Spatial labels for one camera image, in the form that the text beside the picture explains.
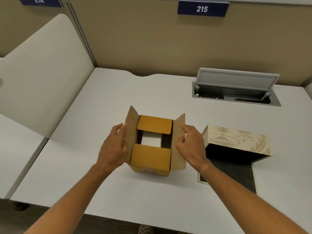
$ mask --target hand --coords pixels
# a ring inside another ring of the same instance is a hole
[[[178,138],[176,148],[181,156],[199,173],[202,173],[212,163],[206,158],[204,139],[194,126],[182,125],[186,139]]]
[[[128,154],[128,145],[124,140],[127,133],[127,124],[122,125],[120,123],[113,126],[110,134],[102,144],[95,164],[102,169],[108,169],[109,172],[121,166]]]

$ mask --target forearm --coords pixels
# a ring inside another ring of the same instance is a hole
[[[203,166],[201,175],[246,234],[307,234],[295,222],[211,163]]]
[[[25,234],[72,234],[88,204],[111,170],[96,165]]]

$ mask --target person's left hand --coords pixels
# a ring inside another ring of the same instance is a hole
[[[104,140],[95,165],[112,172],[121,166],[128,154],[128,145],[124,140],[127,134],[127,124],[113,126],[111,133]]]

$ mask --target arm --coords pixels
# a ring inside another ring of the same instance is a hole
[[[122,123],[112,128],[101,147],[96,164],[25,234],[72,234],[75,231],[102,182],[123,164],[128,153],[128,146],[124,141],[126,131],[127,125],[122,126]]]
[[[187,137],[180,137],[176,148],[209,183],[246,234],[308,234],[295,222],[259,196],[221,172],[206,158],[202,135],[193,126],[182,126]]]

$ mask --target shoe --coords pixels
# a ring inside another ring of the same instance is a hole
[[[138,234],[154,234],[154,229],[151,226],[141,224],[138,228]]]

